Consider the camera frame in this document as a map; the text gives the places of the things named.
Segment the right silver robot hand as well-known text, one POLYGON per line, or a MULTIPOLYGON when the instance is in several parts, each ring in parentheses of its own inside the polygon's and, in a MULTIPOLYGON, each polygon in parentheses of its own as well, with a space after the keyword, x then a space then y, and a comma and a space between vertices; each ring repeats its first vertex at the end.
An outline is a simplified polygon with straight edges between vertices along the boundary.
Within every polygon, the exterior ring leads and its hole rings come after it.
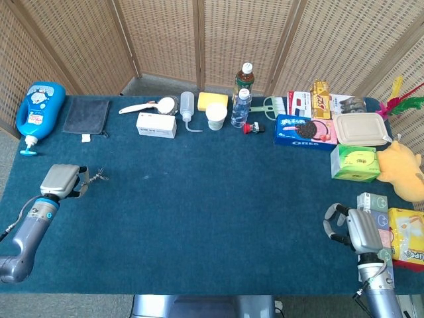
POLYGON ((323 228, 331 240, 350 246, 357 255, 377 254, 383 249, 382 239, 373 216, 363 210, 334 203, 325 212, 323 228), (339 214, 337 226, 341 227, 346 223, 348 235, 340 235, 333 230, 330 220, 337 213, 339 214))

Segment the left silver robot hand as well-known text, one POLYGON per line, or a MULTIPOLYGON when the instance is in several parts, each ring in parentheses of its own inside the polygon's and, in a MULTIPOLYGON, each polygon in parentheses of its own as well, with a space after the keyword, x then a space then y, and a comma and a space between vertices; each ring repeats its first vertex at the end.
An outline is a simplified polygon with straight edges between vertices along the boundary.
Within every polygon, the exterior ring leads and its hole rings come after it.
POLYGON ((89 187, 89 170, 86 166, 54 164, 40 186, 43 196, 61 201, 79 198, 89 187))

